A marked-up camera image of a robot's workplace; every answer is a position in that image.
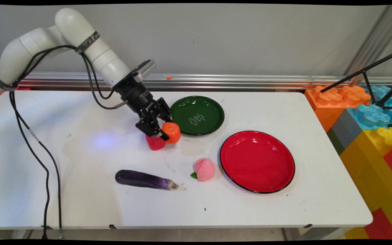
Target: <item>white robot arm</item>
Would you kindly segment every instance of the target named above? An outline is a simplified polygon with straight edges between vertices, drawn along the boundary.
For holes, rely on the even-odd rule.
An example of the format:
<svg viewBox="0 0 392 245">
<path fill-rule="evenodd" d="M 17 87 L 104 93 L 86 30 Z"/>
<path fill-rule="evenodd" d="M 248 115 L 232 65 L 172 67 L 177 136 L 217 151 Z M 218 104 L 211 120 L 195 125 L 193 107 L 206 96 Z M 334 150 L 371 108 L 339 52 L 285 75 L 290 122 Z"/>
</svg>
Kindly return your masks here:
<svg viewBox="0 0 392 245">
<path fill-rule="evenodd" d="M 141 83 L 155 67 L 154 61 L 147 60 L 130 70 L 84 16 L 74 9 L 59 10 L 55 23 L 50 28 L 30 31 L 6 46 L 0 59 L 0 93 L 4 89 L 16 89 L 10 85 L 19 79 L 35 54 L 61 45 L 72 45 L 77 47 L 75 51 L 78 54 L 87 56 L 107 85 L 120 93 L 121 99 L 140 116 L 137 128 L 148 136 L 157 135 L 168 140 L 157 118 L 171 121 L 170 108 L 163 98 L 153 100 L 152 94 Z M 56 55 L 68 49 L 58 49 L 50 54 Z"/>
</svg>

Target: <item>yellow plastic block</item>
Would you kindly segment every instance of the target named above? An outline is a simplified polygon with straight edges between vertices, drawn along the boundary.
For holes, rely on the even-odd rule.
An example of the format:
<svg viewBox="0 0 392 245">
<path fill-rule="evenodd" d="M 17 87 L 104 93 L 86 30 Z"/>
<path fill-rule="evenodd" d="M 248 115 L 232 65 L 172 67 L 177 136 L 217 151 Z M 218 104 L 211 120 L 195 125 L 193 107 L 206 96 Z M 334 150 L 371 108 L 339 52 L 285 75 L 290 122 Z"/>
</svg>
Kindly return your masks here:
<svg viewBox="0 0 392 245">
<path fill-rule="evenodd" d="M 369 158 L 367 158 L 367 152 L 364 152 L 361 149 L 361 143 L 357 140 L 358 138 L 359 136 L 356 137 L 344 151 L 350 156 L 350 160 L 353 162 L 353 165 L 355 166 L 355 169 L 359 172 L 359 174 L 364 174 L 366 170 L 372 167 L 373 162 Z"/>
<path fill-rule="evenodd" d="M 367 170 L 363 179 L 378 205 L 392 225 L 392 170 L 385 162 L 380 160 Z"/>
<path fill-rule="evenodd" d="M 383 156 L 392 150 L 392 127 L 388 129 L 381 127 L 366 134 Z"/>
<path fill-rule="evenodd" d="M 347 239 L 370 239 L 364 227 L 355 227 L 344 233 Z"/>
<path fill-rule="evenodd" d="M 375 144 L 371 140 L 374 130 L 363 130 L 354 140 L 356 146 L 363 152 L 366 160 L 373 164 L 384 157 L 384 154 L 376 148 Z"/>
<path fill-rule="evenodd" d="M 380 208 L 379 204 L 375 200 L 375 197 L 372 195 L 370 192 L 369 188 L 367 185 L 364 183 L 364 180 L 361 178 L 361 175 L 359 172 L 356 170 L 354 166 L 354 161 L 352 161 L 352 158 L 348 154 L 349 152 L 342 152 L 340 155 L 341 161 L 344 163 L 344 166 L 347 169 L 347 172 L 349 172 L 350 177 L 352 178 L 353 182 L 356 185 L 356 188 L 358 188 L 359 193 L 361 194 L 362 198 L 364 199 L 365 204 L 369 208 L 370 212 L 374 212 Z"/>
</svg>

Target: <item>cable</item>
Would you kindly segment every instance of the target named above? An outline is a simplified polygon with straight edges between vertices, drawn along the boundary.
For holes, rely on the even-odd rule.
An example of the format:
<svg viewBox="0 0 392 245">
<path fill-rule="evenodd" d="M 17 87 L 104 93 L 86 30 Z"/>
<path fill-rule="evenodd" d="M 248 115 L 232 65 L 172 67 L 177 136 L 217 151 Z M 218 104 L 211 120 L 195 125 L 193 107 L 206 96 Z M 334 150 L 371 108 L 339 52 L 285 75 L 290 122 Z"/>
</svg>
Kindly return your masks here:
<svg viewBox="0 0 392 245">
<path fill-rule="evenodd" d="M 19 84 L 20 81 L 22 81 L 26 76 L 28 76 L 28 74 L 30 74 L 31 71 L 33 71 L 34 68 L 37 67 L 37 65 L 39 65 L 40 61 L 42 61 L 42 60 L 45 58 L 45 56 L 47 56 L 49 53 L 51 53 L 52 51 L 57 50 L 57 49 L 59 49 L 59 48 L 70 48 L 70 49 L 75 50 L 76 47 L 75 47 L 75 46 L 72 46 L 72 45 L 61 45 L 61 46 L 57 46 L 57 47 L 54 47 L 54 48 L 49 48 L 49 49 L 46 49 L 46 50 L 43 50 L 43 51 L 38 52 L 37 54 L 35 54 L 35 55 L 31 58 L 31 60 L 30 60 L 30 62 L 28 63 L 27 67 L 25 68 L 25 70 L 22 72 L 22 74 L 19 76 L 19 78 L 13 83 L 12 86 L 17 86 L 17 85 Z M 39 59 L 37 59 L 37 61 L 36 61 L 36 63 L 35 63 L 34 65 L 32 65 L 33 62 L 34 62 L 34 60 L 35 60 L 39 55 L 41 55 L 41 54 L 43 54 L 43 55 L 42 55 Z M 95 92 L 94 92 L 94 90 L 93 90 L 93 82 L 92 82 L 92 77 L 91 77 L 91 75 L 90 75 L 89 65 L 90 65 L 90 68 L 91 68 L 92 71 L 93 71 L 93 76 L 94 76 L 94 78 L 95 78 L 96 88 L 98 89 L 98 92 L 99 92 L 99 95 L 101 96 L 101 98 L 103 98 L 103 99 L 109 99 L 109 98 L 112 96 L 114 90 L 112 89 L 112 91 L 110 92 L 110 94 L 109 94 L 107 97 L 104 97 L 104 96 L 102 95 L 102 93 L 101 93 L 100 88 L 99 88 L 98 80 L 97 80 L 97 78 L 96 78 L 95 70 L 94 70 L 94 68 L 93 68 L 92 63 L 90 62 L 89 58 L 88 58 L 84 53 L 81 53 L 81 57 L 83 58 L 84 63 L 85 63 L 85 65 L 86 65 L 86 70 L 87 70 L 87 74 L 88 74 L 89 82 L 90 82 L 90 89 L 92 90 L 93 98 L 95 99 L 96 103 L 97 103 L 100 107 L 102 107 L 102 108 L 104 108 L 104 109 L 107 109 L 107 110 L 113 110 L 113 109 L 116 109 L 116 108 L 120 107 L 121 104 L 118 104 L 118 105 L 116 105 L 115 107 L 105 107 L 105 106 L 103 106 L 103 105 L 98 101 L 98 99 L 96 98 Z M 39 164 L 40 164 L 40 165 L 43 167 L 43 169 L 45 169 L 45 171 L 46 171 L 46 193 L 47 193 L 47 199 L 46 199 L 45 211 L 44 211 L 44 218 L 43 218 L 43 223 L 44 223 L 44 224 L 43 224 L 43 235 L 42 235 L 42 239 L 48 239 L 48 236 L 47 236 L 47 234 L 46 234 L 46 229 L 47 229 L 47 225 L 46 225 L 47 219 L 46 219 L 46 217 L 47 217 L 47 214 L 48 214 L 48 205 L 49 205 L 49 200 L 50 200 L 50 194 L 49 194 L 49 170 L 48 170 L 47 167 L 42 163 L 42 161 L 40 161 L 40 159 L 37 157 L 36 153 L 35 153 L 35 152 L 33 151 L 33 149 L 31 148 L 31 145 L 30 145 L 30 143 L 28 142 L 28 140 L 27 140 L 27 138 L 26 138 L 26 136 L 25 136 L 25 133 L 23 132 L 22 126 L 21 126 L 21 124 L 20 124 L 21 121 L 22 121 L 22 124 L 24 124 L 24 126 L 28 129 L 28 131 L 34 136 L 34 138 L 36 138 L 36 140 L 38 141 L 38 143 L 45 149 L 45 151 L 48 153 L 48 155 L 50 156 L 50 158 L 51 158 L 52 161 L 53 161 L 53 164 L 54 164 L 54 167 L 55 167 L 55 170 L 56 170 L 56 174 L 57 174 L 57 180 L 58 180 L 59 230 L 60 230 L 60 232 L 62 232 L 63 229 L 62 229 L 62 222 L 61 222 L 61 195 L 60 195 L 60 193 L 61 193 L 61 183 L 60 183 L 59 168 L 57 167 L 56 161 L 55 161 L 55 159 L 53 158 L 53 155 L 51 154 L 51 152 L 50 152 L 50 151 L 45 147 L 45 145 L 36 137 L 36 135 L 34 135 L 33 131 L 30 129 L 30 127 L 29 127 L 29 126 L 27 125 L 27 123 L 24 121 L 24 119 L 22 118 L 22 116 L 20 115 L 20 113 L 17 111 L 16 100 L 15 100 L 14 92 L 9 92 L 9 99 L 10 99 L 10 103 L 11 103 L 11 105 L 12 105 L 12 107 L 13 107 L 13 110 L 14 110 L 14 112 L 15 112 L 16 121 L 17 121 L 17 124 L 18 124 L 18 126 L 19 126 L 19 130 L 20 130 L 20 132 L 21 132 L 21 134 L 22 134 L 22 137 L 23 137 L 23 139 L 25 140 L 25 143 L 27 144 L 28 148 L 30 149 L 31 153 L 32 153 L 33 156 L 36 158 L 36 160 L 39 162 Z"/>
<path fill-rule="evenodd" d="M 113 92 L 114 92 L 114 88 L 112 88 L 112 91 L 110 92 L 109 96 L 104 97 L 104 96 L 102 95 L 102 93 L 101 93 L 101 90 L 99 89 L 99 84 L 98 84 L 98 80 L 96 79 L 96 73 L 95 73 L 95 70 L 93 69 L 93 65 L 92 65 L 92 63 L 90 62 L 90 60 L 89 60 L 87 57 L 86 57 L 86 60 L 87 60 L 87 62 L 89 63 L 90 68 L 92 68 L 93 77 L 95 78 L 96 88 L 98 89 L 99 95 L 100 95 L 101 98 L 103 98 L 103 99 L 109 99 L 109 98 L 112 96 Z"/>
<path fill-rule="evenodd" d="M 28 148 L 30 149 L 31 153 L 33 156 L 36 158 L 36 160 L 40 163 L 40 165 L 45 169 L 46 171 L 46 204 L 45 204 L 45 211 L 44 211 L 44 217 L 43 217 L 43 236 L 42 239 L 48 239 L 48 236 L 46 235 L 46 216 L 48 214 L 48 204 L 49 204 L 49 170 L 46 168 L 46 166 L 40 161 L 40 159 L 37 157 L 36 153 L 33 151 L 33 149 L 30 146 L 30 143 L 28 142 L 25 133 L 22 130 L 22 126 L 20 124 L 19 118 L 22 118 L 19 114 L 19 112 L 16 109 L 16 102 L 14 99 L 14 92 L 9 92 L 9 98 L 10 98 L 10 103 L 11 106 L 13 107 L 13 110 L 16 114 L 16 121 L 17 125 L 19 126 L 20 133 L 22 134 L 23 139 L 25 140 L 25 143 L 27 143 Z M 25 121 L 22 119 L 22 123 L 25 125 L 25 127 L 30 130 L 30 127 L 25 123 Z"/>
<path fill-rule="evenodd" d="M 87 64 L 88 58 L 87 58 L 87 56 L 85 56 L 84 53 L 81 53 L 81 57 L 83 58 L 84 63 L 86 64 L 88 79 L 90 81 L 90 89 L 92 90 L 93 98 L 95 99 L 96 103 L 99 104 L 100 107 L 102 107 L 104 109 L 107 109 L 107 110 L 114 110 L 114 109 L 116 109 L 116 106 L 115 107 L 105 107 L 98 101 L 98 98 L 96 98 L 96 95 L 95 95 L 95 91 L 93 90 L 92 77 L 90 76 L 90 69 L 88 68 L 88 64 Z"/>
</svg>

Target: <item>floor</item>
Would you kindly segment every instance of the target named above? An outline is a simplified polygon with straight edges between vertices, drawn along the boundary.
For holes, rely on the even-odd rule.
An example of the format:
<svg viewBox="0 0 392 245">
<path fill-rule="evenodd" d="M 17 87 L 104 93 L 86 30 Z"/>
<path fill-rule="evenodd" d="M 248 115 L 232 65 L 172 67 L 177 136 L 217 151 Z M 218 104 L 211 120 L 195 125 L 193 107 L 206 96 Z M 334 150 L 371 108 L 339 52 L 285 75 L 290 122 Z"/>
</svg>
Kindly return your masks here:
<svg viewBox="0 0 392 245">
<path fill-rule="evenodd" d="M 29 239 L 41 239 L 42 230 L 33 230 Z M 12 231 L 0 231 L 0 238 L 10 239 Z M 48 239 L 57 239 L 58 230 L 48 230 Z M 138 242 L 257 242 L 284 241 L 280 228 L 237 229 L 131 229 L 66 230 L 65 240 L 138 241 Z"/>
</svg>

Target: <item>toy orange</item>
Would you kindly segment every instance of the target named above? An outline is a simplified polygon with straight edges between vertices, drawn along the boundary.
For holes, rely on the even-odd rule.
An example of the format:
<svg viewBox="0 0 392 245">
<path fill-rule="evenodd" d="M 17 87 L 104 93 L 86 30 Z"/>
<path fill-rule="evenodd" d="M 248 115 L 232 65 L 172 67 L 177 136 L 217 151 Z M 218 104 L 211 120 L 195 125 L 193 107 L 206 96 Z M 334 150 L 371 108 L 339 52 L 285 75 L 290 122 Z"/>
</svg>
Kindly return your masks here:
<svg viewBox="0 0 392 245">
<path fill-rule="evenodd" d="M 163 127 L 161 127 L 161 130 L 169 136 L 169 139 L 165 141 L 168 144 L 174 144 L 181 138 L 181 130 L 179 129 L 179 126 L 173 122 L 165 122 Z"/>
</svg>

